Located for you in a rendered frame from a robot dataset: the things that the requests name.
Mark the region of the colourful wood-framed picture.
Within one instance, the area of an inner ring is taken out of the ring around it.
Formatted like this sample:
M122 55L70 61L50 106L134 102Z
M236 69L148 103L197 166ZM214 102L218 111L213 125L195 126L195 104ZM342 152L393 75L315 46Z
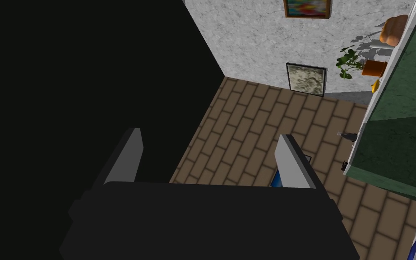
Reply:
M283 0L285 17L329 19L332 0Z

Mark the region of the green plant in orange pot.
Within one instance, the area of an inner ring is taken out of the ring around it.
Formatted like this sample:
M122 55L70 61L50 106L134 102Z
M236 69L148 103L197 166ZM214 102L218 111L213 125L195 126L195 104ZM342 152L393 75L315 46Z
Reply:
M374 76L378 78L383 76L388 66L388 62L367 60L365 63L361 63L357 60L359 56L351 49L352 47L354 47L354 45L341 49L340 52L343 53L343 56L336 59L336 66L340 69L339 76L342 79L352 79L351 73L356 71L361 71L361 74L365 76Z

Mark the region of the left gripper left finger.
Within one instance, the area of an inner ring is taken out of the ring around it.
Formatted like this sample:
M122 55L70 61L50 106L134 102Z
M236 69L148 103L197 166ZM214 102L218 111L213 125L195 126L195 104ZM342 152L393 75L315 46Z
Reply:
M104 184L108 182L134 182L143 153L139 128L129 128L115 148L106 168Z

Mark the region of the orange-brown bread loaf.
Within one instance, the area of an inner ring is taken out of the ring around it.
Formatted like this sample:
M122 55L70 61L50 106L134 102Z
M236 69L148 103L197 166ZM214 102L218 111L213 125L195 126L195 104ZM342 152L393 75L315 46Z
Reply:
M379 37L380 42L397 46L402 38L408 18L408 15L399 15L387 19Z

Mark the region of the green cabinet with white top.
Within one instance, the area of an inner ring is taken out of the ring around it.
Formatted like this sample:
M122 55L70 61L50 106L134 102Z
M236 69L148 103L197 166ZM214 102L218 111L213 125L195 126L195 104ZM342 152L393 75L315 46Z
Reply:
M416 2L344 174L416 200Z

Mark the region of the grey framed picture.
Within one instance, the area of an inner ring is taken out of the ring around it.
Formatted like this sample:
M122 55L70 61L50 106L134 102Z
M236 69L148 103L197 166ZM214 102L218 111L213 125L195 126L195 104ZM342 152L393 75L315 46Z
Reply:
M327 68L286 63L291 91L323 97L326 88Z

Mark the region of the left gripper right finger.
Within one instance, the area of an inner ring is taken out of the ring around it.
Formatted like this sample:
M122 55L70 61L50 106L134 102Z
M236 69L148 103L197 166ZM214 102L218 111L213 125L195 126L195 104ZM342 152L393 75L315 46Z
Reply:
M282 187L324 189L318 175L292 135L279 136L274 155Z

